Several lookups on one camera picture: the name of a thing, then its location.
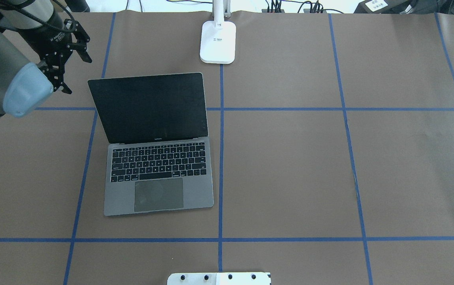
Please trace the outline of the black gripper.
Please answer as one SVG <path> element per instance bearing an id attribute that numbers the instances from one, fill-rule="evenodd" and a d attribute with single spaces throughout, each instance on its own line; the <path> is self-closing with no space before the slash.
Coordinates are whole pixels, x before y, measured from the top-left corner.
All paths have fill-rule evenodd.
<path id="1" fill-rule="evenodd" d="M 65 20 L 64 24 L 70 24 L 76 42 L 73 42 L 72 36 L 69 34 L 64 35 L 60 41 L 55 40 L 55 46 L 44 53 L 37 66 L 53 86 L 58 86 L 59 91 L 72 94 L 72 90 L 67 86 L 64 79 L 65 65 L 74 51 L 77 52 L 83 62 L 92 63 L 91 56 L 87 51 L 87 43 L 90 42 L 90 37 L 80 22 Z"/>

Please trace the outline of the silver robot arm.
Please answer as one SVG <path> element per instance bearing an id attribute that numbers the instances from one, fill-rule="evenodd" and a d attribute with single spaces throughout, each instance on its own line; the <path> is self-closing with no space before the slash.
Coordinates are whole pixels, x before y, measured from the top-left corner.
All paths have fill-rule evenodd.
<path id="1" fill-rule="evenodd" d="M 65 65 L 77 52 L 91 63 L 90 37 L 72 11 L 84 0 L 0 0 L 0 118 L 28 115 L 66 85 Z"/>

